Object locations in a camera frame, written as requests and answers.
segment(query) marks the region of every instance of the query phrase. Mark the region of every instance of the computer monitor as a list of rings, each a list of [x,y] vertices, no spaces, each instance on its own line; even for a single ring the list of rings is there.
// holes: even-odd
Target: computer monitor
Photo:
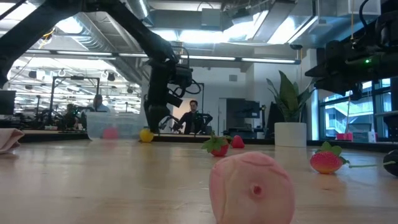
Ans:
[[[13,115],[16,91],[0,90],[0,115]]]
[[[260,102],[242,100],[239,110],[235,111],[237,118],[260,118]]]

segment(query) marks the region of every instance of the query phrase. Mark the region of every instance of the person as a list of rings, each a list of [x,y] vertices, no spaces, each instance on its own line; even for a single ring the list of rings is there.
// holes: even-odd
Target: person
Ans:
[[[191,111],[186,112],[178,122],[180,125],[185,123],[184,134],[198,133],[201,131],[203,126],[203,119],[199,117],[198,102],[196,100],[191,100],[189,102]]]
[[[64,116],[64,121],[66,128],[78,129],[79,120],[74,114],[73,104],[71,103],[67,105],[67,113]]]
[[[89,107],[92,107],[96,112],[111,112],[111,110],[102,104],[102,95],[98,94],[95,95],[93,104],[89,105]]]

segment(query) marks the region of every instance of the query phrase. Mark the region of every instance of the red strawberry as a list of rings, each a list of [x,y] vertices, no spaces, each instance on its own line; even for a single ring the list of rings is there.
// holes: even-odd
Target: red strawberry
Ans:
[[[321,174],[332,174],[344,164],[343,160],[331,151],[320,151],[315,153],[310,163],[313,169]]]
[[[212,150],[210,153],[211,153],[213,156],[222,157],[222,156],[225,156],[225,155],[226,155],[226,153],[228,152],[228,148],[229,148],[229,144],[228,144],[228,142],[226,141],[226,145],[221,146],[221,148],[220,148],[219,150]]]
[[[212,153],[213,156],[225,156],[229,148],[227,139],[231,139],[231,137],[219,137],[212,131],[210,139],[205,141],[201,148],[206,149],[207,152]]]
[[[234,149],[243,149],[244,143],[241,136],[234,136],[234,139],[231,143],[232,148]]]

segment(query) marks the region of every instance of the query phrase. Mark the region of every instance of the wooden table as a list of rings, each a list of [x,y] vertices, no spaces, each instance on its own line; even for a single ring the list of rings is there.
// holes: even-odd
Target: wooden table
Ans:
[[[397,222],[398,179],[382,167],[344,167],[336,175],[320,175],[308,163],[313,149],[246,150],[275,157],[292,176],[294,224]],[[353,164],[383,157],[358,151],[344,156]],[[0,156],[0,223],[215,224],[208,178],[216,161],[199,144],[25,144],[14,155]]]

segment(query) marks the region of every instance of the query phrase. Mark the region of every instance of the potted plant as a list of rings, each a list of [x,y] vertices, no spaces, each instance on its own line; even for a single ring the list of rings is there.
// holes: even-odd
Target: potted plant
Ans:
[[[275,102],[284,115],[285,122],[275,123],[275,145],[286,147],[305,147],[307,145],[307,124],[301,123],[301,113],[305,102],[311,97],[312,82],[299,93],[297,83],[292,83],[279,71],[280,89],[276,90],[271,80],[267,79],[269,90],[275,96]]]

